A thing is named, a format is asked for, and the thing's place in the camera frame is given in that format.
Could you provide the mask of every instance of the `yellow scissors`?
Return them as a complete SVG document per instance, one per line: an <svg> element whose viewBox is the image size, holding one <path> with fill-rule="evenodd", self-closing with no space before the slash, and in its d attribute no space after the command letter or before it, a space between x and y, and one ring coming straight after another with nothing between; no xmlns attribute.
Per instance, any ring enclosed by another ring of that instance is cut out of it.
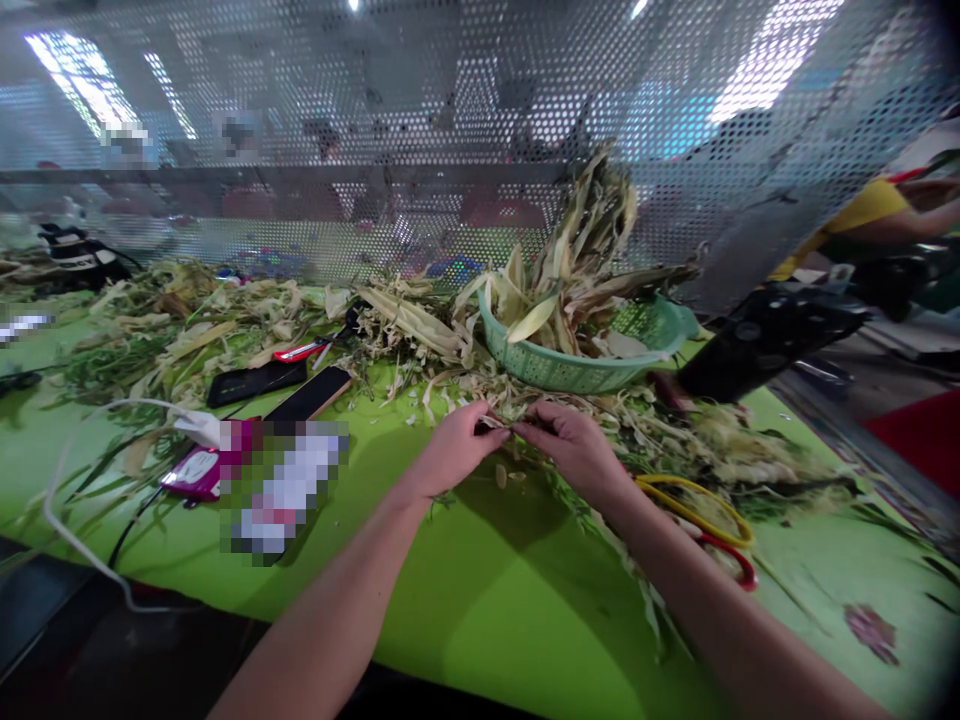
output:
<svg viewBox="0 0 960 720"><path fill-rule="evenodd" d="M700 485L697 485L695 482L678 477L677 475L637 475L634 478L634 481L638 486L640 486L640 489L643 490L645 494L655 498L658 503L666 508L669 508L671 512L676 513L684 520L693 523L704 532L709 533L717 540L726 543L730 547L743 549L753 545L753 529L750 527L750 524L740 516L740 513L738 513L736 510L730 507L730 505L725 503L712 492L701 487ZM723 508L724 512L726 512L737 524L737 533L739 537L725 533L723 530L703 519L682 503L670 497L665 492L657 489L655 487L656 485L679 485L691 492L696 492L700 495L706 495L721 508Z"/></svg>
<svg viewBox="0 0 960 720"><path fill-rule="evenodd" d="M701 547L704 545L712 545L720 552L726 553L731 557L740 566L740 575L737 578L737 584L740 585L740 587L747 592L753 592L757 589L758 578L756 569L754 569L753 564L737 550L737 548L743 550L750 547L754 540L753 530L747 521L740 516L740 513L709 490L682 477L677 477L676 475L637 475L634 478L634 482L640 486L640 489L643 490L646 495L654 498L662 505L668 515L674 514L680 527ZM657 489L655 487L656 485L679 485L692 492L710 497L736 522L738 537L725 533L682 503Z"/></svg>

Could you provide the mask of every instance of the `window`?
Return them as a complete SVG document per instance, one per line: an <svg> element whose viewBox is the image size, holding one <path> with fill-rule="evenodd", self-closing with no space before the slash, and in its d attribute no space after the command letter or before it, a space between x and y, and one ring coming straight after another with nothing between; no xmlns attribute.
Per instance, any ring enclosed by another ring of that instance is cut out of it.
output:
<svg viewBox="0 0 960 720"><path fill-rule="evenodd" d="M167 75L166 68L163 67L163 63L160 61L160 56L156 53L145 53L143 58L150 65L150 69L153 71L153 76L157 79L157 82L160 83L163 94L167 96L167 101L170 103L170 107L173 108L173 114L177 116L180 127L182 127L183 131L187 134L187 139L196 140L197 131L194 130L190 118L187 117L187 111L183 109L180 96L177 95L177 91L173 89L173 83L170 81L170 76Z"/></svg>
<svg viewBox="0 0 960 720"><path fill-rule="evenodd" d="M104 128L139 125L113 71L92 42L69 33L38 33L25 40L98 138Z"/></svg>
<svg viewBox="0 0 960 720"><path fill-rule="evenodd" d="M717 100L710 122L773 105L842 4L843 0L780 0Z"/></svg>

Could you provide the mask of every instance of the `black phone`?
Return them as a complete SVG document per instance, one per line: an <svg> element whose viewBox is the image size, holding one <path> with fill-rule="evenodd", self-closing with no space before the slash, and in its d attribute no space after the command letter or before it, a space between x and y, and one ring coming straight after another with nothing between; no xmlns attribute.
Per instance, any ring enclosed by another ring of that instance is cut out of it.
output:
<svg viewBox="0 0 960 720"><path fill-rule="evenodd" d="M343 395L352 382L346 370L324 368L263 419L273 422L313 420Z"/></svg>
<svg viewBox="0 0 960 720"><path fill-rule="evenodd" d="M306 382L307 362L282 363L273 360L252 370L228 370L210 383L207 407L218 408L265 392Z"/></svg>

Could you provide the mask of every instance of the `metal mesh screen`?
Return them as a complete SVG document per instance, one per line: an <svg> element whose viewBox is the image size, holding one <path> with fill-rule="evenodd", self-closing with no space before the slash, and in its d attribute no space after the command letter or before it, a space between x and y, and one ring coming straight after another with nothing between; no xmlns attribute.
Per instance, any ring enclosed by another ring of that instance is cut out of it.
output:
<svg viewBox="0 0 960 720"><path fill-rule="evenodd" d="M957 92L924 3L2 0L0 237L461 282L552 227L617 136L626 265L707 244L735 304Z"/></svg>

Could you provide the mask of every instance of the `red mat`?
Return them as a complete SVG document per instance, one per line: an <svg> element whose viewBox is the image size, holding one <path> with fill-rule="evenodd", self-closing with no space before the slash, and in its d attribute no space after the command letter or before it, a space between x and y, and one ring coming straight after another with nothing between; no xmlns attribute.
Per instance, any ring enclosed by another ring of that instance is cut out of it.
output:
<svg viewBox="0 0 960 720"><path fill-rule="evenodd" d="M866 428L960 500L960 389L894 410Z"/></svg>

